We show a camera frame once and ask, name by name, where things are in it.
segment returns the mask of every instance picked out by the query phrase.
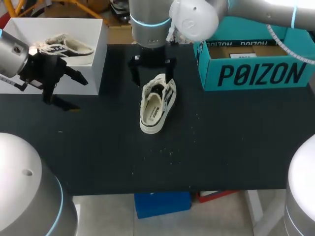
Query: teal shoe box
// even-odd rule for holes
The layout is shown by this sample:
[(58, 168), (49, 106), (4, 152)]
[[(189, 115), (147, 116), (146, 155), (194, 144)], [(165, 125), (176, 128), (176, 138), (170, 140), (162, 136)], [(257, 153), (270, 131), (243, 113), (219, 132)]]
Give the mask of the teal shoe box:
[[(287, 28), (272, 26), (280, 40), (285, 38)], [(270, 45), (276, 42), (272, 39), (265, 24), (242, 19), (225, 17), (216, 33), (207, 40), (209, 46), (248, 46)]]
[[(315, 43), (309, 33), (287, 29), (284, 44), (300, 56), (315, 59)], [(194, 43), (194, 52), (202, 86), (205, 91), (273, 89), (305, 87), (315, 66), (288, 56), (279, 46), (208, 47), (206, 42)], [(256, 57), (224, 58), (212, 56), (212, 50), (258, 50)], [(266, 56), (266, 52), (282, 56)]]

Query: white sneaker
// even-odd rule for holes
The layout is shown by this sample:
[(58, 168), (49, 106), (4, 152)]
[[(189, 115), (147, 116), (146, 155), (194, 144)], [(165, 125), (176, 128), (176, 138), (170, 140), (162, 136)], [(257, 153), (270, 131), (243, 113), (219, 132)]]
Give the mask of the white sneaker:
[(29, 54), (34, 55), (37, 50), (43, 54), (60, 56), (68, 65), (90, 64), (94, 57), (94, 49), (67, 34), (49, 38), (45, 43), (34, 43)]
[(168, 84), (165, 74), (157, 75), (144, 85), (140, 107), (140, 128), (147, 134), (158, 133), (176, 99), (176, 85), (173, 79)]

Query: white cable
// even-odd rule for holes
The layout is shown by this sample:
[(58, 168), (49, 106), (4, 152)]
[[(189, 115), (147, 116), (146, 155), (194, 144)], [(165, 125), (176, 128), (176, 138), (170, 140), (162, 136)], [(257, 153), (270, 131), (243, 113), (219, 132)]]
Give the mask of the white cable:
[(267, 25), (267, 29), (268, 29), (269, 33), (271, 34), (271, 36), (273, 37), (273, 39), (276, 41), (276, 43), (283, 50), (285, 50), (289, 55), (293, 56), (294, 58), (296, 58), (302, 62), (306, 62), (306, 63), (311, 64), (311, 65), (315, 65), (315, 60), (310, 60), (310, 59), (304, 58), (300, 55), (297, 55), (295, 52), (291, 51), (287, 46), (285, 46), (285, 44), (281, 42), (281, 40), (277, 37), (276, 33), (272, 30), (271, 25)]

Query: black table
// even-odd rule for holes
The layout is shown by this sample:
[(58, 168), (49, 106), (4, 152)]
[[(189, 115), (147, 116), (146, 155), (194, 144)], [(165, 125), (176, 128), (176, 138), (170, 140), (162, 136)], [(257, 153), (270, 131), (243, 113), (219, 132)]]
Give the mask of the black table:
[[(30, 142), (73, 195), (285, 188), (295, 151), (315, 133), (310, 88), (204, 92), (192, 46), (172, 47), (177, 101), (148, 135), (126, 66), (137, 49), (108, 47), (99, 96), (62, 96), (79, 113), (0, 95), (0, 132)], [(141, 70), (142, 82), (157, 73)]]

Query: white box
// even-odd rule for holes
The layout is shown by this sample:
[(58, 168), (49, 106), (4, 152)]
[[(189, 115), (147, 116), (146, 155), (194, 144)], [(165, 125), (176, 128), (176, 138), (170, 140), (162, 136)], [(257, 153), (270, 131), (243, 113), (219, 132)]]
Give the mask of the white box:
[[(47, 38), (62, 33), (67, 33), (91, 46), (95, 50), (91, 64), (76, 66), (68, 64), (73, 69), (80, 71), (89, 84), (83, 86), (64, 75), (55, 88), (54, 94), (98, 94), (107, 52), (107, 28), (101, 19), (11, 18), (4, 31), (27, 43), (29, 46), (35, 42), (45, 42)], [(19, 84), (23, 83), (19, 76), (9, 79)], [(42, 90), (29, 85), (24, 92), (21, 92), (17, 88), (0, 81), (0, 93), (39, 94), (42, 93)]]

